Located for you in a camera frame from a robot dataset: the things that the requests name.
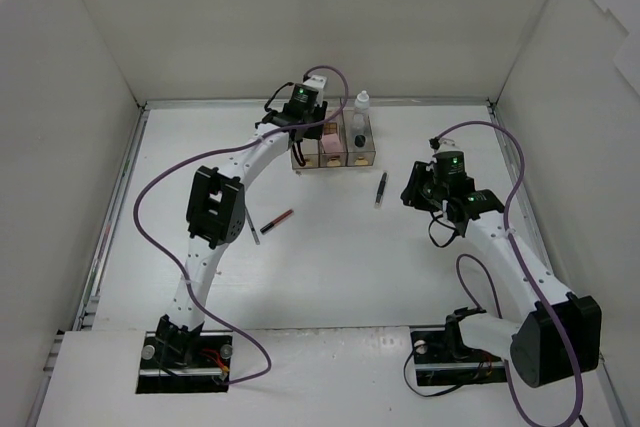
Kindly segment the brown eyeshadow palette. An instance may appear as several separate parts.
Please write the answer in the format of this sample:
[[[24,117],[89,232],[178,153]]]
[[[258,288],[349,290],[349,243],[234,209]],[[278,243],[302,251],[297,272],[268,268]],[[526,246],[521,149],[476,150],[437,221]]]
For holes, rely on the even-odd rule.
[[[340,125],[337,122],[327,122],[323,127],[323,135],[339,135],[340,134]]]

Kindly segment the black concealer stick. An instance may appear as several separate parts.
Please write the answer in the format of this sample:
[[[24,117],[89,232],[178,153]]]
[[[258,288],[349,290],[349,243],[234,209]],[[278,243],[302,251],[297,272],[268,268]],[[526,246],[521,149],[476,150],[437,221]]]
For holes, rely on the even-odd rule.
[[[384,171],[381,175],[377,190],[376,190],[376,196],[375,196],[375,201],[374,201],[374,207],[375,208],[380,208],[382,205],[382,201],[384,198],[384,193],[386,190],[386,185],[388,182],[388,172]]]

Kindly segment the clear three-slot organizer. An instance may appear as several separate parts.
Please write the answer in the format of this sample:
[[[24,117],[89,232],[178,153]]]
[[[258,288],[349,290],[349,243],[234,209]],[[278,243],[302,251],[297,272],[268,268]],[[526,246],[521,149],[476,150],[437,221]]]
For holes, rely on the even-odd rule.
[[[376,147],[370,122],[370,98],[361,91],[353,107],[346,107],[324,125],[319,140],[305,139],[291,153],[294,171],[317,168],[370,167]]]

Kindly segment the grey checkered eyeliner pencil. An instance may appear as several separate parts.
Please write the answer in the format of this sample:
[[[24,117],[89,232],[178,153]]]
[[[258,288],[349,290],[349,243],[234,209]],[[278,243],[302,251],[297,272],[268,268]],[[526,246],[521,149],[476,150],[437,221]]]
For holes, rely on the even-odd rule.
[[[259,246],[259,245],[261,245],[260,238],[259,238],[258,232],[257,232],[257,230],[255,228],[254,222],[253,222],[253,220],[251,218],[251,215],[250,215],[248,209],[245,209],[245,215],[246,215],[246,220],[247,220],[247,223],[249,225],[249,229],[250,229],[252,238],[253,238],[255,244]]]

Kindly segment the red black lip gloss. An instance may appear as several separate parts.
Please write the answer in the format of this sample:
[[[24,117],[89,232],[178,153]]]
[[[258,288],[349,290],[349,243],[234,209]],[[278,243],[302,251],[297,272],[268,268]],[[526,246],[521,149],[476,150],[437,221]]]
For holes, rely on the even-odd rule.
[[[264,226],[262,226],[260,228],[260,233],[262,235],[265,235],[266,233],[268,233],[271,230],[273,230],[276,226],[281,224],[283,221],[285,221],[286,219],[291,217],[293,214],[294,214],[294,210],[293,209],[288,209],[287,211],[285,211],[282,214],[280,214],[278,217],[274,218],[273,220],[269,221]]]

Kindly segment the pink square compact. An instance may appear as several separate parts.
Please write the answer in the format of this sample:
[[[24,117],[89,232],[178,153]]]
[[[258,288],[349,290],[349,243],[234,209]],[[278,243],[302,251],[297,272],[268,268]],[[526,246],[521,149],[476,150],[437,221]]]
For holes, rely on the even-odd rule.
[[[329,135],[322,136],[321,145],[323,151],[329,155],[338,155],[340,153],[345,152],[344,142],[342,141],[341,135]]]

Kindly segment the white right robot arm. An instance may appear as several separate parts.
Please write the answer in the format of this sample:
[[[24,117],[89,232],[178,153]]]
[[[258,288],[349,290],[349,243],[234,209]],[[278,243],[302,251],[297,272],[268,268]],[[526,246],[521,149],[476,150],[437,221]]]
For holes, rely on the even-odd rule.
[[[505,319],[481,307],[448,315],[442,345],[449,356],[491,353],[533,388],[598,366],[600,306],[559,281],[505,226],[503,203],[491,190],[476,189],[462,152],[439,152],[429,162],[415,162],[401,200],[416,210],[443,214],[456,236],[484,256],[491,277],[503,283],[516,304],[515,314]]]

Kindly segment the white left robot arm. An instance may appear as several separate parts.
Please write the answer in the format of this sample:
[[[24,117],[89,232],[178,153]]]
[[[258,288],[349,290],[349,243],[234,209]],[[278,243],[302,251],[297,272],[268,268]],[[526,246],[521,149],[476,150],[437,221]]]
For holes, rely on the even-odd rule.
[[[199,307],[206,304],[222,255],[244,228],[246,190],[294,142],[322,133],[321,127],[303,128],[299,133],[285,128],[325,118],[326,83],[326,77],[315,74],[294,85],[283,109],[267,113],[257,124],[248,148],[230,155],[219,167],[202,166],[194,174],[186,211],[189,251],[184,267],[187,274],[181,278],[155,333],[158,344],[164,347],[164,355],[175,365],[191,365],[199,356],[198,338],[205,317]]]

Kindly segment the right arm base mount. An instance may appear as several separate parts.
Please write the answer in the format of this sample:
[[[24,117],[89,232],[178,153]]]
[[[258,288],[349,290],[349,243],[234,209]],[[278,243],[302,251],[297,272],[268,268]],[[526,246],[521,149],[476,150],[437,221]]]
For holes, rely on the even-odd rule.
[[[448,315],[443,325],[410,330],[411,350],[402,374],[414,394],[436,398],[467,386],[507,382],[498,356],[462,344],[459,322],[485,313],[482,308],[464,307]]]

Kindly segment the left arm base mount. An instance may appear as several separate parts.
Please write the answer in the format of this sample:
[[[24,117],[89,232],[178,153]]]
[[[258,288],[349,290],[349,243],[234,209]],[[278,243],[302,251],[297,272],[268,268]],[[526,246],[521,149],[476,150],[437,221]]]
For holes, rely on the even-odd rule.
[[[227,393],[233,338],[225,332],[203,332],[184,354],[165,347],[147,333],[141,349],[138,395]]]

